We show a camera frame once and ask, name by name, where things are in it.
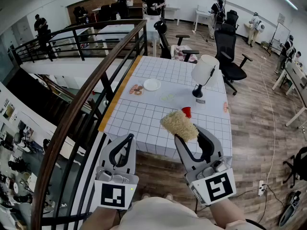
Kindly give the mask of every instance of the lamp shade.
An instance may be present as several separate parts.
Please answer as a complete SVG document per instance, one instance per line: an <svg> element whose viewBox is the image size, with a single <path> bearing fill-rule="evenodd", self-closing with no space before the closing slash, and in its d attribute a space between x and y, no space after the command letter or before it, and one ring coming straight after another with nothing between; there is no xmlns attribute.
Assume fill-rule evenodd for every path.
<svg viewBox="0 0 307 230"><path fill-rule="evenodd" d="M212 77L210 78L210 74L214 66L215 70ZM206 85L208 87L214 86L217 82L219 68L220 62L216 58L209 55L202 55L193 71L191 72L191 76L194 81L200 85Z"/></svg>

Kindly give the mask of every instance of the black lamp base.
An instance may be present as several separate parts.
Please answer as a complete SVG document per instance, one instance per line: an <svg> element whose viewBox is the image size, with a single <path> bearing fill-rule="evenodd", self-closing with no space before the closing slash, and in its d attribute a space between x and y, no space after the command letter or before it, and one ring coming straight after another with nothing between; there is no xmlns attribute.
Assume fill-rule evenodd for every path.
<svg viewBox="0 0 307 230"><path fill-rule="evenodd" d="M201 98L203 96L202 92L201 92L201 89L202 89L202 85L198 85L198 88L197 89L194 89L192 91L192 94L196 97L196 98Z"/></svg>

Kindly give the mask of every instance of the power strip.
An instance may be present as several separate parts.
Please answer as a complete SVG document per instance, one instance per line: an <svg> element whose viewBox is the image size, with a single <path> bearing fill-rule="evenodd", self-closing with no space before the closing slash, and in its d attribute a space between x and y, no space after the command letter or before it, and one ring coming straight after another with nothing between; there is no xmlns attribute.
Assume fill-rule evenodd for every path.
<svg viewBox="0 0 307 230"><path fill-rule="evenodd" d="M258 195L262 196L264 193L264 182L263 181L259 181L259 185L258 185Z"/></svg>

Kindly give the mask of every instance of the red cup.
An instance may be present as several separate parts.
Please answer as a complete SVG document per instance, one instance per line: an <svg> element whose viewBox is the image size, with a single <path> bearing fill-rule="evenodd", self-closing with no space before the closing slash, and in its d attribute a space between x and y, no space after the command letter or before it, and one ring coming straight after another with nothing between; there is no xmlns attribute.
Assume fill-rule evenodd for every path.
<svg viewBox="0 0 307 230"><path fill-rule="evenodd" d="M187 118L192 118L191 115L191 107L184 107L181 109L183 111L183 113L187 116Z"/></svg>

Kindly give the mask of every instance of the table lamp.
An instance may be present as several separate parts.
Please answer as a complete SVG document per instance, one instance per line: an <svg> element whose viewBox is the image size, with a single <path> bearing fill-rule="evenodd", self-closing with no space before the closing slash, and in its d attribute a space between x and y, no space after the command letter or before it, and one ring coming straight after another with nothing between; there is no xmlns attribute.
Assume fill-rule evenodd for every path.
<svg viewBox="0 0 307 230"><path fill-rule="evenodd" d="M191 76L195 82L197 82L198 88L193 90L193 95L197 98L203 96L201 89L204 85L214 86L217 82L218 70L220 68L220 62L209 55L202 55L197 62Z"/></svg>

